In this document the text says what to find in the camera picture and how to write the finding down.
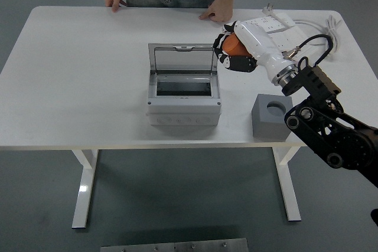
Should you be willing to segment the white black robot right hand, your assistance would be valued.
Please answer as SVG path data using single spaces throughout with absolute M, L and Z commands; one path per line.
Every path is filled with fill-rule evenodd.
M 276 86 L 285 77 L 293 77 L 298 72 L 293 61 L 283 57 L 268 33 L 251 22 L 235 21 L 224 25 L 213 48 L 218 62 L 226 69 L 251 73 L 257 66 L 263 66 L 268 79 Z

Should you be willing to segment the person's left hand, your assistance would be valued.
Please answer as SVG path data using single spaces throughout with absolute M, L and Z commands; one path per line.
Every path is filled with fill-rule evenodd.
M 233 16 L 233 0 L 214 0 L 198 18 L 213 22 L 227 22 Z

